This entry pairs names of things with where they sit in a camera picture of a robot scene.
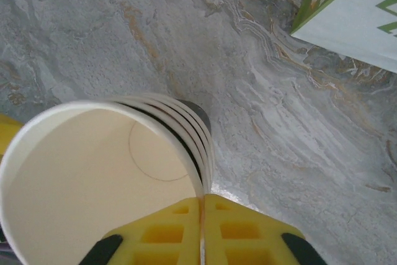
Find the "marble surface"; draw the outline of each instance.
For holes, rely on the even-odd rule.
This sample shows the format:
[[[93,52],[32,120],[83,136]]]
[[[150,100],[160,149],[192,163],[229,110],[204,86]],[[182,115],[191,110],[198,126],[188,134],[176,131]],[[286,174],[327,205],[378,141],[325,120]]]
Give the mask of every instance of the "marble surface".
[[[395,264],[397,77],[289,37],[300,1],[0,0],[0,112],[196,102],[214,192],[295,225],[329,264]]]

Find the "yellow object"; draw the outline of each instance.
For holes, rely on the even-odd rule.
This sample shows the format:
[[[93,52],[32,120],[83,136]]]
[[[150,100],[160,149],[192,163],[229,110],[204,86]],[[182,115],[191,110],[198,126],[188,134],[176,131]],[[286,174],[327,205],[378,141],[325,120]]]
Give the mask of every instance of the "yellow object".
[[[214,194],[204,214],[206,265],[299,265],[281,237],[304,238],[293,226]]]
[[[18,121],[0,114],[0,159],[21,127],[22,124]]]
[[[199,265],[200,201],[182,200],[112,230],[105,238],[114,234],[123,241],[108,265]]]

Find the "gray marble floor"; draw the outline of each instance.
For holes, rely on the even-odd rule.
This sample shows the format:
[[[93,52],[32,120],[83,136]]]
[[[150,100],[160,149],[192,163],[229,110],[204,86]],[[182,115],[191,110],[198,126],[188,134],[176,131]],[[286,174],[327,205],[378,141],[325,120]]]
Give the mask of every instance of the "gray marble floor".
[[[163,92],[200,104],[213,191],[329,264],[396,264],[395,74],[288,36],[301,0],[0,0],[0,112]]]

